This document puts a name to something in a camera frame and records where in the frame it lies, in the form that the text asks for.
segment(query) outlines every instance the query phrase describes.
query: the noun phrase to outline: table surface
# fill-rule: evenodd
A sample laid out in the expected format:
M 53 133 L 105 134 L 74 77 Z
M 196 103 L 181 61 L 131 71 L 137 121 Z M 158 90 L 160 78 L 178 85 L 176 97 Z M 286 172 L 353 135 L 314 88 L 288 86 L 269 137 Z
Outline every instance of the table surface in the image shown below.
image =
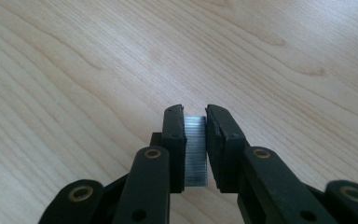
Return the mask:
M 177 104 L 227 108 L 317 189 L 358 182 L 358 1 L 0 0 L 0 223 L 126 174 Z M 209 183 L 171 223 L 242 223 Z

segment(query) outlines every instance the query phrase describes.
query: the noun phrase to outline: wood grain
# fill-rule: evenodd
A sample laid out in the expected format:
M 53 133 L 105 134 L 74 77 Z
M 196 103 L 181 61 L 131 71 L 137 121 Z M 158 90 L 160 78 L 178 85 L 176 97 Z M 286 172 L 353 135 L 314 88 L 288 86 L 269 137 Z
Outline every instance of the wood grain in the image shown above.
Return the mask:
M 358 182 L 358 1 L 0 0 L 0 223 L 126 174 L 176 104 L 226 107 L 318 189 Z M 209 182 L 171 223 L 242 223 Z

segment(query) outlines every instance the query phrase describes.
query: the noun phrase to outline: metallic object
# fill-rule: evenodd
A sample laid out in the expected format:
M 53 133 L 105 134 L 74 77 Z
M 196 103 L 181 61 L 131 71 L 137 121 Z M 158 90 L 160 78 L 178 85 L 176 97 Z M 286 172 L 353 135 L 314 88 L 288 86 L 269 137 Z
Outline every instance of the metallic object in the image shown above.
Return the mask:
M 164 112 L 161 133 L 138 151 L 130 172 L 103 187 L 79 180 L 63 188 L 40 223 L 169 223 L 170 193 L 206 185 L 208 153 L 216 186 L 237 193 L 246 223 L 358 223 L 358 184 L 338 180 L 325 192 L 299 181 L 272 150 L 251 147 L 228 110 L 205 117 Z

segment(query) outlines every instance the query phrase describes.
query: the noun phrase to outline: wooden table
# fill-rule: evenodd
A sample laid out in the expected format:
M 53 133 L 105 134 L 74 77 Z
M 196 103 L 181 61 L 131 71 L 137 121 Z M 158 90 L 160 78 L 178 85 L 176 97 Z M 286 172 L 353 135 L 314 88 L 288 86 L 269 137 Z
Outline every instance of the wooden table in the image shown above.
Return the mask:
M 176 104 L 229 109 L 317 189 L 358 182 L 358 1 L 0 0 L 0 223 L 126 174 Z M 209 182 L 171 223 L 242 223 Z

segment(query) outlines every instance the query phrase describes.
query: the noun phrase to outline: light wooden surface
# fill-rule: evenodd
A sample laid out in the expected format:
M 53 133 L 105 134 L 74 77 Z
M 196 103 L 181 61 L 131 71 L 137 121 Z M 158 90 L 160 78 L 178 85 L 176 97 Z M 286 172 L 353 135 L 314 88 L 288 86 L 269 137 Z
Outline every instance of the light wooden surface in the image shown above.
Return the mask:
M 176 104 L 226 107 L 318 189 L 358 182 L 358 1 L 0 0 L 0 223 L 126 174 Z M 171 223 L 242 223 L 209 182 Z

